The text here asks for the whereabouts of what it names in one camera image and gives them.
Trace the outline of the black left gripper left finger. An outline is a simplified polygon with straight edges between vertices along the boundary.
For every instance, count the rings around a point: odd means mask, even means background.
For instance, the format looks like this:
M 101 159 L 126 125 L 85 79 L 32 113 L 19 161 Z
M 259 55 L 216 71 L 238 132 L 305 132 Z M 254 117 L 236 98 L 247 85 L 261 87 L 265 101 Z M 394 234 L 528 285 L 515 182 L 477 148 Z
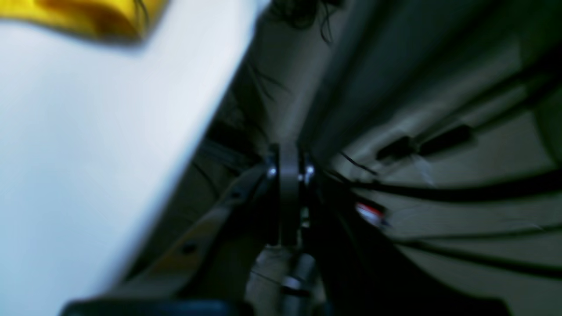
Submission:
M 233 182 L 212 209 L 129 281 L 63 316 L 251 316 L 246 282 L 266 244 L 290 244 L 290 146 Z

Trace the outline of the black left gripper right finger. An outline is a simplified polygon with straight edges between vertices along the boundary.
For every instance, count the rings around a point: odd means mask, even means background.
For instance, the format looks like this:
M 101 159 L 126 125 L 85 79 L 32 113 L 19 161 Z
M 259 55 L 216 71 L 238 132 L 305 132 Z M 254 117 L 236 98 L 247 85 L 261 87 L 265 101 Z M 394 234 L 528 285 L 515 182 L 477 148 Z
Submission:
M 499 299 L 474 297 L 436 280 L 402 254 L 358 212 L 374 206 L 326 176 L 297 146 L 288 146 L 288 244 L 302 238 L 315 258 L 332 315 L 508 316 Z

